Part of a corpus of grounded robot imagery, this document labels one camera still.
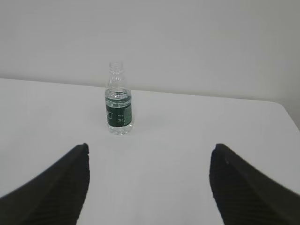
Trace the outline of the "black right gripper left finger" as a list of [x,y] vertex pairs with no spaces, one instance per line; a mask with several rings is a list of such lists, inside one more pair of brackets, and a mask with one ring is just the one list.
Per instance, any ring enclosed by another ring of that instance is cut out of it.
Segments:
[[75,225],[90,184],[89,147],[75,146],[0,199],[2,225]]

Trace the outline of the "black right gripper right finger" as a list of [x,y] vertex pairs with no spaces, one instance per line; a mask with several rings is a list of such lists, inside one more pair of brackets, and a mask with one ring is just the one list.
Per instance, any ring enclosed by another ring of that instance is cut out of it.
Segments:
[[224,144],[211,153],[210,188],[225,225],[298,225],[300,196]]

